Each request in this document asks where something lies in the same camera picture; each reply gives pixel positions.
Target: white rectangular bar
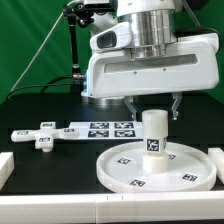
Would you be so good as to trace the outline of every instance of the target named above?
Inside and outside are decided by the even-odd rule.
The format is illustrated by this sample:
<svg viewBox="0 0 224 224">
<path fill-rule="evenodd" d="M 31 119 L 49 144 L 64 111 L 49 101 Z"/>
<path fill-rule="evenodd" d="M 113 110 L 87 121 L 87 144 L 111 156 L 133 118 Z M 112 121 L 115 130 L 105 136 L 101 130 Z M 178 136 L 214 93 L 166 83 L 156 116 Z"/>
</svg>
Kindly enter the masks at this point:
<svg viewBox="0 0 224 224">
<path fill-rule="evenodd" d="M 12 152 L 0 154 L 0 190 L 14 170 L 14 158 Z"/>
<path fill-rule="evenodd" d="M 224 219 L 224 191 L 0 197 L 4 224 Z"/>
<path fill-rule="evenodd" d="M 217 176 L 224 184 L 224 152 L 220 148 L 209 148 L 208 156 L 217 167 Z"/>
<path fill-rule="evenodd" d="M 0 223 L 95 223 L 95 195 L 3 196 Z"/>
</svg>

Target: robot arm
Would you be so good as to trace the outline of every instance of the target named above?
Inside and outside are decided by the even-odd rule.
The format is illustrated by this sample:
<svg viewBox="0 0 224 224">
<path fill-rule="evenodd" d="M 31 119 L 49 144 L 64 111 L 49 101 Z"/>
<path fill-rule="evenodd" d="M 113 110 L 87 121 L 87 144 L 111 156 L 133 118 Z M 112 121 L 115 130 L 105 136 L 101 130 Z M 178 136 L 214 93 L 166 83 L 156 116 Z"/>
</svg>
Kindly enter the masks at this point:
<svg viewBox="0 0 224 224">
<path fill-rule="evenodd" d="M 97 52 L 89 62 L 89 96 L 176 93 L 217 85 L 217 34 L 176 38 L 172 0 L 117 3 L 118 25 L 90 41 Z"/>
</svg>

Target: white block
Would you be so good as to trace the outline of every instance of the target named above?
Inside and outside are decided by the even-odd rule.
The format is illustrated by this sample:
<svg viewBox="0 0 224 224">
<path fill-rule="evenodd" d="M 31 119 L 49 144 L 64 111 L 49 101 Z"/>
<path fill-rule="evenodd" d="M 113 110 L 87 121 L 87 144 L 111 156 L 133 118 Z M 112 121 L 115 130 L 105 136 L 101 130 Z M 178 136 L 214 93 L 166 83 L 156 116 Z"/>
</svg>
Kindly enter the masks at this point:
<svg viewBox="0 0 224 224">
<path fill-rule="evenodd" d="M 0 154 L 0 190 L 4 186 L 5 182 L 9 178 L 10 174 L 14 170 L 13 153 L 1 153 Z"/>
<path fill-rule="evenodd" d="M 217 167 L 217 176 L 224 184 L 224 152 L 220 148 L 208 149 L 208 156 Z"/>
<path fill-rule="evenodd" d="M 95 223 L 95 195 L 0 197 L 0 223 Z"/>
<path fill-rule="evenodd" d="M 132 194 L 98 195 L 96 223 L 135 222 L 135 199 Z"/>
</svg>

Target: white cylinder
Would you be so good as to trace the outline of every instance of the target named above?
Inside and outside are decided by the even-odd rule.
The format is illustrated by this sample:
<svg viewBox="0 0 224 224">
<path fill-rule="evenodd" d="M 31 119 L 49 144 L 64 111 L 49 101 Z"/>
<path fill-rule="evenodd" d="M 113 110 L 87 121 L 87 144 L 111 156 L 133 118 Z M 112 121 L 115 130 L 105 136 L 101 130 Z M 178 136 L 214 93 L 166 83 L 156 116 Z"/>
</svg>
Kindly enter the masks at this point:
<svg viewBox="0 0 224 224">
<path fill-rule="evenodd" d="M 163 139 L 168 136 L 168 113 L 165 110 L 147 110 L 142 113 L 143 138 Z"/>
<path fill-rule="evenodd" d="M 163 152 L 159 155 L 145 153 L 143 155 L 143 170 L 148 173 L 158 174 L 167 170 L 168 155 Z"/>
<path fill-rule="evenodd" d="M 168 136 L 168 113 L 164 110 L 147 110 L 142 113 L 145 153 L 143 170 L 163 173 L 167 170 L 168 156 L 164 152 Z"/>
<path fill-rule="evenodd" d="M 175 10 L 173 0 L 119 0 L 117 16 L 164 9 Z"/>
</svg>

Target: black table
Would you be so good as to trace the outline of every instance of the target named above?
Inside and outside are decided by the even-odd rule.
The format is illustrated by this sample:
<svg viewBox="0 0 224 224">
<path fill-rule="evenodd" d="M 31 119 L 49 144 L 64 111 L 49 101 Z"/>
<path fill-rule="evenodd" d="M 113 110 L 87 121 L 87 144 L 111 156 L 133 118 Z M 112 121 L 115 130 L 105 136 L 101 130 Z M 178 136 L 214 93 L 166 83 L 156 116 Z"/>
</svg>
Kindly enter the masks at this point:
<svg viewBox="0 0 224 224">
<path fill-rule="evenodd" d="M 170 96 L 140 97 L 137 105 L 140 110 L 167 109 Z M 0 195 L 110 192 L 97 180 L 96 160 L 102 152 L 126 143 L 126 140 L 55 140 L 54 151 L 42 153 L 35 149 L 34 142 L 13 143 L 10 136 L 14 130 L 39 129 L 43 121 L 56 121 L 57 128 L 65 128 L 72 121 L 131 120 L 131 114 L 125 105 L 90 105 L 82 103 L 79 96 L 70 94 L 23 94 L 11 97 L 0 106 L 0 118 L 0 151 L 14 152 L 15 159 L 15 170 Z M 209 147 L 222 148 L 223 125 L 224 105 L 206 94 L 186 93 L 179 119 L 169 121 L 168 141 L 193 146 L 204 152 Z M 223 189 L 219 180 L 214 189 Z"/>
</svg>

